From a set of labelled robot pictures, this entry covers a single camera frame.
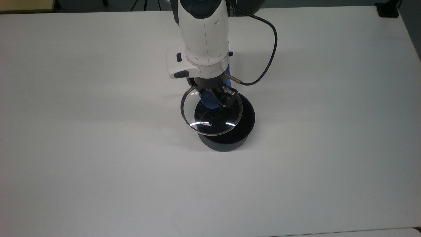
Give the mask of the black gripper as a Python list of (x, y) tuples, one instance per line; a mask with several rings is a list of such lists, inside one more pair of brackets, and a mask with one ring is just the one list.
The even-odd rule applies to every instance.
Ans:
[(238, 90), (232, 88), (230, 80), (227, 81), (224, 76), (213, 78), (188, 77), (187, 82), (197, 91), (200, 99), (207, 90), (215, 90), (215, 99), (224, 108), (232, 107), (238, 99)]

